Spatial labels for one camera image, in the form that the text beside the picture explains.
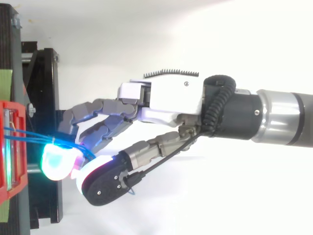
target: glowing sensor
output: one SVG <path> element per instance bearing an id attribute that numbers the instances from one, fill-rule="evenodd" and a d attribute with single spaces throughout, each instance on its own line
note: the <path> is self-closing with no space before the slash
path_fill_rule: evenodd
<path id="1" fill-rule="evenodd" d="M 46 144 L 41 161 L 41 169 L 47 178 L 58 181 L 67 177 L 75 160 L 82 152 L 76 148 L 66 149 L 54 144 Z"/>

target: green light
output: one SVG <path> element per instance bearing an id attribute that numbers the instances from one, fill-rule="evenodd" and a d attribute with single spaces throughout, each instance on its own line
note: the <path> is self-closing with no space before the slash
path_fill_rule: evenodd
<path id="1" fill-rule="evenodd" d="M 10 127 L 10 110 L 3 110 L 3 116 L 4 116 L 4 125 L 6 127 Z M 5 135 L 10 135 L 10 131 L 5 130 Z M 13 148 L 13 143 L 11 145 L 11 141 L 8 139 L 5 139 L 4 141 L 4 165 L 6 170 L 6 185 L 7 190 L 12 189 L 12 168 L 11 168 L 11 148 Z"/>

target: black cylindrical joint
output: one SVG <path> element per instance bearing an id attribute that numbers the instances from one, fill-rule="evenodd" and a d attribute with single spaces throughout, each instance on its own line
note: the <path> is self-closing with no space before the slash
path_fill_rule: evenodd
<path id="1" fill-rule="evenodd" d="M 204 109 L 219 92 L 219 87 L 205 86 Z M 249 140 L 258 132 L 262 121 L 262 103 L 258 95 L 239 90 L 226 103 L 215 137 Z"/>

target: black cable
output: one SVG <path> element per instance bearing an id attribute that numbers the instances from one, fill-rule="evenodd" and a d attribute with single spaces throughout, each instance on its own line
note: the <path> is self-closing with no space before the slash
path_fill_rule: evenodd
<path id="1" fill-rule="evenodd" d="M 204 81 L 204 85 L 220 86 L 219 93 L 213 101 L 206 107 L 204 118 L 202 120 L 202 131 L 205 135 L 212 137 L 216 131 L 220 115 L 231 96 L 235 93 L 236 82 L 233 78 L 226 75 L 214 75 Z"/>
<path id="2" fill-rule="evenodd" d="M 172 157 L 174 157 L 176 154 L 178 154 L 180 151 L 182 151 L 185 147 L 187 147 L 189 144 L 191 144 L 193 141 L 195 141 L 197 138 L 199 138 L 200 136 L 202 136 L 204 133 L 200 132 L 198 134 L 196 134 L 194 137 L 190 138 L 189 140 L 187 140 L 182 146 L 180 146 L 178 149 L 176 149 L 174 152 L 170 153 L 169 155 L 167 155 L 166 157 L 164 157 L 162 160 L 160 160 L 159 162 L 157 162 L 156 164 L 154 164 L 153 166 L 149 167 L 148 169 L 143 171 L 143 174 L 147 174 L 150 171 L 154 170 L 155 168 L 157 168 L 158 166 L 160 166 L 161 164 L 165 163 L 167 160 L 171 159 Z"/>
<path id="3" fill-rule="evenodd" d="M 146 176 L 147 173 L 151 172 L 152 170 L 156 169 L 158 166 L 165 163 L 167 160 L 174 157 L 180 151 L 182 151 L 185 147 L 195 141 L 202 135 L 206 135 L 212 137 L 214 132 L 216 131 L 217 124 L 222 114 L 224 107 L 231 96 L 235 93 L 236 90 L 236 82 L 233 78 L 226 76 L 226 75 L 214 75 L 211 76 L 204 81 L 204 85 L 211 85 L 211 86 L 220 86 L 221 89 L 219 93 L 214 97 L 213 101 L 210 103 L 208 107 L 206 107 L 202 130 L 200 133 L 196 134 L 194 137 L 187 140 L 182 146 L 178 149 L 170 153 L 168 156 L 164 157 L 162 160 L 154 164 L 153 166 L 149 167 L 148 169 L 140 172 L 135 172 L 134 174 L 128 177 L 128 185 L 134 186 L 141 181 L 143 177 Z"/>

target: robotic hand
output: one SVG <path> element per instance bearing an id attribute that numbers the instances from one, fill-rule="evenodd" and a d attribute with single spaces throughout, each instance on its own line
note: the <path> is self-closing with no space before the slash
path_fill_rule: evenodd
<path id="1" fill-rule="evenodd" d="M 137 142 L 109 160 L 100 156 L 88 162 L 81 170 L 85 176 L 77 179 L 77 185 L 95 206 L 127 193 L 147 173 L 188 150 L 199 136 L 313 146 L 312 95 L 236 89 L 235 81 L 225 75 L 203 81 L 196 72 L 180 70 L 145 74 L 143 79 L 123 83 L 116 100 L 97 99 L 66 110 L 58 131 L 75 139 L 77 124 L 98 114 L 108 118 L 79 137 L 93 153 L 135 120 L 179 128 L 178 132 Z M 138 171 L 157 157 L 162 159 Z"/>

